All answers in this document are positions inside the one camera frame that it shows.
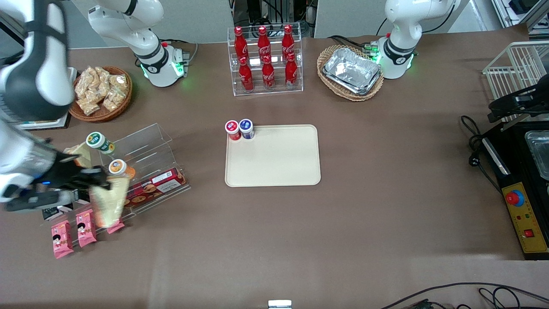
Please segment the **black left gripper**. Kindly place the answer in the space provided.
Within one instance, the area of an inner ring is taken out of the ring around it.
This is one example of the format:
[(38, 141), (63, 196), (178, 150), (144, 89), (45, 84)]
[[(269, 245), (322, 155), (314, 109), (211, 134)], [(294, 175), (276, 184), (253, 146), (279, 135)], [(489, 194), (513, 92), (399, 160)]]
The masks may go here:
[(502, 96), (489, 104), (490, 123), (500, 121), (514, 114), (527, 114), (532, 117), (548, 113), (548, 82), (538, 82), (533, 86)]

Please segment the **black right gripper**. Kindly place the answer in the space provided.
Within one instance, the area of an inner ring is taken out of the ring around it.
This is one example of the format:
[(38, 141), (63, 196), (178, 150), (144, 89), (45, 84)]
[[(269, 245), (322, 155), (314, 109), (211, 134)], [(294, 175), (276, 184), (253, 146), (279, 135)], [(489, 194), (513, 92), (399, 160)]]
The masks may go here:
[[(55, 155), (53, 165), (41, 176), (41, 184), (51, 188), (81, 189), (92, 190), (92, 188), (111, 189), (111, 182), (106, 179), (107, 172), (103, 167), (82, 168), (76, 162), (80, 158), (79, 154), (67, 154), (58, 152)], [(85, 179), (81, 182), (80, 174)]]

